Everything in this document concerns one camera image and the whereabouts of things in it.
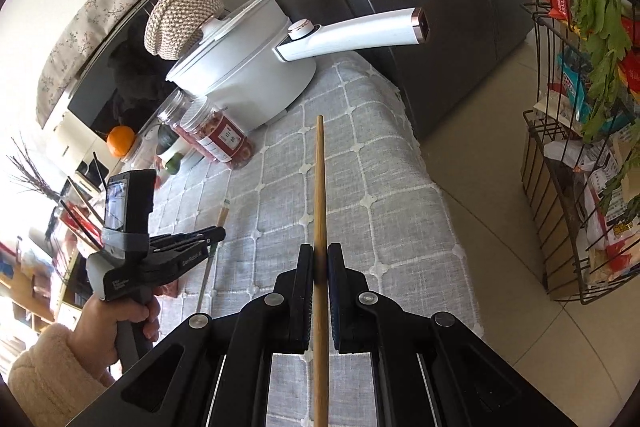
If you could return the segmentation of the person's left hand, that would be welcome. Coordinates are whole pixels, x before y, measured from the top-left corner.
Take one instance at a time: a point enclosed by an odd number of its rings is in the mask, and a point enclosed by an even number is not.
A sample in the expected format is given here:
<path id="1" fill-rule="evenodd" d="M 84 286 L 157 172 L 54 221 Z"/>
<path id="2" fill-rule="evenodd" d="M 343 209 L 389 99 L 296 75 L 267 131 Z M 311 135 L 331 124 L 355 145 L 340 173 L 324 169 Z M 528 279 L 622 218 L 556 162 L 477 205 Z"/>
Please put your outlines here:
<path id="1" fill-rule="evenodd" d="M 95 379 L 100 379 L 117 358 L 115 340 L 117 324 L 142 324 L 147 340 L 156 341 L 160 332 L 160 304 L 153 297 L 146 305 L 130 298 L 106 303 L 92 296 L 82 308 L 80 319 L 67 339 L 80 366 Z"/>

